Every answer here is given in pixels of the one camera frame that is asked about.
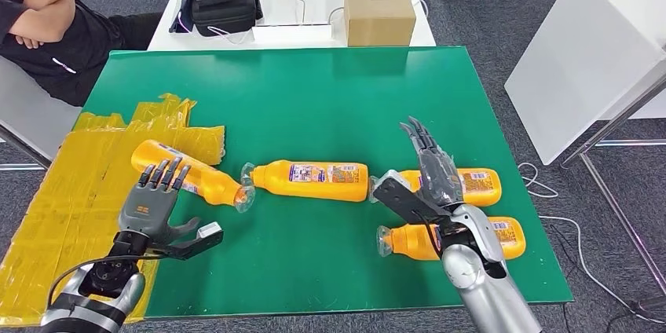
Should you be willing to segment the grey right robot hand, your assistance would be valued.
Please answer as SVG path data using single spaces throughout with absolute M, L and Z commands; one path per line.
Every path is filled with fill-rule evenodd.
M 400 123 L 417 154 L 422 184 L 420 191 L 439 207 L 463 202 L 462 182 L 453 158 L 437 143 L 429 130 L 416 118 Z

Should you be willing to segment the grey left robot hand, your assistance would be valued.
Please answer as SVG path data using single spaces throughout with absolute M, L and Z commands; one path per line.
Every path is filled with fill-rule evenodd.
M 178 193 L 190 166 L 181 165 L 182 158 L 164 159 L 149 164 L 130 190 L 119 215 L 121 230 L 140 232 L 152 245 L 168 246 L 195 230 L 199 218 L 178 226 L 169 225 Z

